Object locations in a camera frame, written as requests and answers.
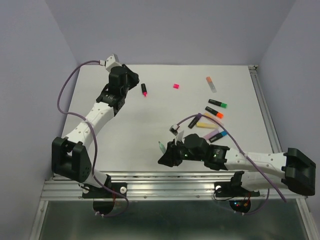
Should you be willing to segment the pastel green highlighter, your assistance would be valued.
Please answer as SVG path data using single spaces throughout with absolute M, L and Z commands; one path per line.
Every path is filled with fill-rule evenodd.
M 164 154 L 166 152 L 166 147 L 159 141 L 158 142 L 160 151 Z

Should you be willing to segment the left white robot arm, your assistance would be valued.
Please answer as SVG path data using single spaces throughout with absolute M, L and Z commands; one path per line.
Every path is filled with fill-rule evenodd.
M 51 145 L 51 170 L 79 184 L 94 189 L 100 197 L 112 190 L 111 177 L 95 169 L 98 154 L 90 159 L 88 148 L 98 145 L 97 135 L 125 104 L 128 91 L 139 83 L 137 73 L 125 64 L 115 63 L 108 67 L 108 83 L 97 97 L 87 116 L 71 112 L 81 122 L 65 137 L 56 137 Z

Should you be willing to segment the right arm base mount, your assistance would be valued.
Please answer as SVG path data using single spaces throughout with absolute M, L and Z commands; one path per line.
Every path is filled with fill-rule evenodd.
M 236 171 L 230 181 L 220 181 L 214 184 L 213 199 L 228 201 L 231 209 L 242 215 L 248 215 L 251 209 L 251 198 L 259 197 L 259 190 L 247 190 L 242 186 L 244 171 Z

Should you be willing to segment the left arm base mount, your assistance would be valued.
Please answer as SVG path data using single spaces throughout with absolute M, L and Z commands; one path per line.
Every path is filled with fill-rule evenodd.
M 101 217 L 113 217 L 121 213 L 116 210 L 116 200 L 124 199 L 126 201 L 128 184 L 126 182 L 114 182 L 110 185 L 110 189 L 115 192 L 110 192 L 106 189 L 97 188 L 88 184 L 78 184 L 82 190 L 82 198 L 93 200 L 92 208 L 96 215 Z

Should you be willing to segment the pastel orange highlighter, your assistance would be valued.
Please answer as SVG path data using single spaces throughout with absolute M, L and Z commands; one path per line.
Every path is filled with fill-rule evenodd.
M 216 89 L 216 87 L 215 87 L 215 85 L 214 85 L 214 83 L 213 83 L 213 81 L 212 81 L 212 79 L 211 79 L 210 76 L 207 76 L 207 77 L 206 77 L 206 81 L 207 81 L 207 83 L 208 83 L 208 85 L 209 85 L 209 87 L 210 87 L 210 90 L 211 90 L 213 93 L 216 93 L 216 92 L 217 92 L 217 89 Z

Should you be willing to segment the aluminium rail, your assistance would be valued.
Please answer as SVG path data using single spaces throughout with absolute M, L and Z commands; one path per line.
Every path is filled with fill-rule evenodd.
M 227 173 L 115 173 L 128 184 L 128 210 L 102 218 L 82 198 L 77 183 L 55 176 L 42 190 L 32 240 L 306 240 L 304 199 L 290 193 L 251 201 L 260 212 L 240 216 L 213 198 L 214 183 Z
M 264 125 L 266 128 L 266 132 L 268 135 L 268 139 L 271 145 L 271 149 L 274 153 L 280 153 L 282 152 L 282 147 L 277 135 L 277 131 L 272 119 L 272 116 L 270 114 L 269 108 L 268 108 L 268 104 L 267 101 L 265 99 L 263 90 L 262 90 L 262 86 L 259 80 L 259 76 L 258 76 L 258 71 L 257 71 L 258 67 L 255 65 L 249 65 L 248 66 L 248 71 L 252 80 L 252 84 L 255 90 L 255 94 L 257 97 L 257 101 L 260 107 L 260 111 L 262 114 L 262 118 L 264 121 Z

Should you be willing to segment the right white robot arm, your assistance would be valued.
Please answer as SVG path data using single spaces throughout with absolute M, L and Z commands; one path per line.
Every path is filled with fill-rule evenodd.
M 217 197 L 259 195 L 262 189 L 288 189 L 302 196 L 315 195 L 316 164 L 296 148 L 287 152 L 240 152 L 235 148 L 209 144 L 197 134 L 167 143 L 158 164 L 177 167 L 183 161 L 202 162 L 215 171 L 231 171 L 229 181 L 216 186 Z

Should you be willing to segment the aluminium front rail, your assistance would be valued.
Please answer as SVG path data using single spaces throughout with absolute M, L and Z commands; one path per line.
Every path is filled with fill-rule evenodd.
M 306 240 L 304 199 L 290 193 L 251 201 L 260 212 L 240 216 L 213 198 L 214 183 L 227 173 L 115 173 L 128 184 L 128 210 L 102 218 L 82 198 L 77 183 L 55 176 L 42 190 L 32 240 Z

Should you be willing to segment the black highlighter blue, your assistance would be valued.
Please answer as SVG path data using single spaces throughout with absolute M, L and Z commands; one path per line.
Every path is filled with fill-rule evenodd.
M 209 138 L 209 142 L 210 143 L 216 142 L 217 140 L 223 138 L 226 135 L 227 135 L 226 131 L 221 131 L 221 132 L 215 134 L 214 136 L 212 136 L 211 138 Z

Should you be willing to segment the pastel peach highlighter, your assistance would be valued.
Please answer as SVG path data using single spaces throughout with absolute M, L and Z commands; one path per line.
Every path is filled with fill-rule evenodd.
M 211 121 L 211 122 L 213 122 L 213 123 L 215 123 L 215 124 L 219 124 L 219 125 L 221 125 L 221 126 L 224 125 L 216 116 L 211 115 L 210 113 L 204 113 L 204 116 L 206 116 L 206 118 L 207 118 L 209 121 Z

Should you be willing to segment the black highlighter purple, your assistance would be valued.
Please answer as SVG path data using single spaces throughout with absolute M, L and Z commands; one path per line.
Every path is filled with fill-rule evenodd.
M 196 116 L 192 119 L 192 121 L 188 124 L 188 128 L 192 129 L 200 120 L 200 117 Z

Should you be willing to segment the pastel yellow highlighter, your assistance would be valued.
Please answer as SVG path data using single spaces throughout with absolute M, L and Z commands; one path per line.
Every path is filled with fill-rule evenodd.
M 214 124 L 214 123 L 205 123 L 205 122 L 197 122 L 197 123 L 196 123 L 196 126 L 197 126 L 198 128 L 214 129 L 214 130 L 216 130 L 216 129 L 219 128 L 219 126 L 216 125 L 216 124 Z

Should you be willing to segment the black highlighter pink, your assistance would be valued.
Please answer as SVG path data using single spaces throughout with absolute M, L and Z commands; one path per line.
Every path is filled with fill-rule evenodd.
M 144 83 L 141 84 L 141 91 L 142 91 L 143 96 L 146 97 L 148 92 L 147 92 L 146 85 Z

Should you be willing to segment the pastel pink highlighter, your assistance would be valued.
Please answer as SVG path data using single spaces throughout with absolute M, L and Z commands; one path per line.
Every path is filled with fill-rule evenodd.
M 214 137 L 215 135 L 219 134 L 220 131 L 218 129 L 215 129 L 213 131 L 211 131 L 210 133 L 206 134 L 205 136 L 203 136 L 203 138 L 205 140 L 209 140 L 210 138 Z

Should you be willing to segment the black highlighter orange cap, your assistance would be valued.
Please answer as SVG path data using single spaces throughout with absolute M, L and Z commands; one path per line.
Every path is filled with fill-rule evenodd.
M 219 119 L 222 119 L 224 117 L 224 115 L 221 112 L 218 112 L 216 110 L 214 110 L 213 108 L 206 106 L 205 110 L 209 113 L 211 113 L 212 115 L 218 117 Z

